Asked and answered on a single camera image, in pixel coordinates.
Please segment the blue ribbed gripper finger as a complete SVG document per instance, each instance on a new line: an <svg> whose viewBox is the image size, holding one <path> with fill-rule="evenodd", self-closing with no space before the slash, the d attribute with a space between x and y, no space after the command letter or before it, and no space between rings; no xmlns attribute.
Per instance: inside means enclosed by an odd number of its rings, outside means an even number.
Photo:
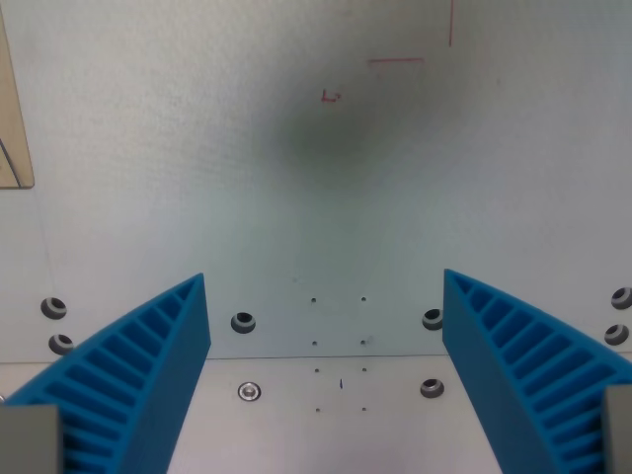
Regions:
<svg viewBox="0 0 632 474"><path fill-rule="evenodd" d="M603 473L601 401L631 363L482 281L443 274L442 340L505 473Z"/></svg>
<svg viewBox="0 0 632 474"><path fill-rule="evenodd" d="M57 407L66 473L165 473L210 346L197 274L94 334L6 404Z"/></svg>

